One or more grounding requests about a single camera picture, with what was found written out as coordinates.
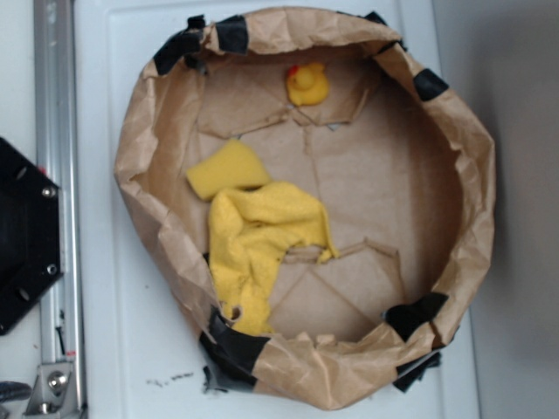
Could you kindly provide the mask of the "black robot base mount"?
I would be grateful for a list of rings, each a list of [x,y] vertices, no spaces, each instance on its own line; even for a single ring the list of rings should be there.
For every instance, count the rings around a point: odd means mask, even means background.
[[[61,275],[59,187],[1,139],[1,334]]]

